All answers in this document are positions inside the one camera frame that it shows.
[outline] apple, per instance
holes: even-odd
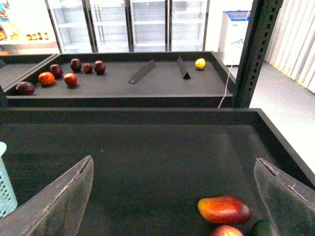
[[[221,225],[217,227],[210,236],[244,236],[238,229],[229,226]]]
[[[63,75],[63,70],[58,64],[51,65],[49,71],[55,76],[55,78],[61,77]]]
[[[20,95],[30,96],[35,91],[35,86],[31,82],[20,82],[16,85],[15,90]]]
[[[70,67],[74,72],[80,72],[82,68],[81,61],[78,58],[74,58],[70,62]]]
[[[83,66],[83,69],[85,71],[86,74],[91,74],[92,71],[93,71],[93,67],[91,66],[91,64],[88,64],[86,63],[84,66]]]
[[[78,77],[72,73],[65,74],[63,79],[64,79],[65,83],[70,87],[76,86],[77,82],[78,82]]]
[[[97,60],[94,64],[94,71],[98,75],[103,75],[105,73],[106,67],[101,60]]]

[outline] black divider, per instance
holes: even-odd
[[[190,77],[189,73],[187,72],[187,69],[185,67],[185,64],[184,64],[181,56],[178,57],[178,59],[176,60],[176,63],[177,63],[177,66],[179,68],[179,71],[180,71],[180,73],[182,75],[182,78],[184,80],[190,80],[191,77]]]
[[[129,80],[130,84],[138,83],[146,74],[148,74],[154,67],[156,63],[154,60],[149,61],[145,66],[143,66],[140,70],[138,70]]]

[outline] teal plastic basket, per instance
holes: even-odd
[[[5,150],[6,144],[0,142],[0,219],[10,214],[18,206],[9,176],[1,157]]]

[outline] mango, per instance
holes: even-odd
[[[250,207],[232,196],[204,198],[198,203],[200,214],[213,224],[246,224],[252,217]]]

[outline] blue freezer lid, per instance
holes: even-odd
[[[231,21],[245,21],[248,11],[224,11],[227,14]],[[247,20],[250,20],[251,11],[248,14]]]

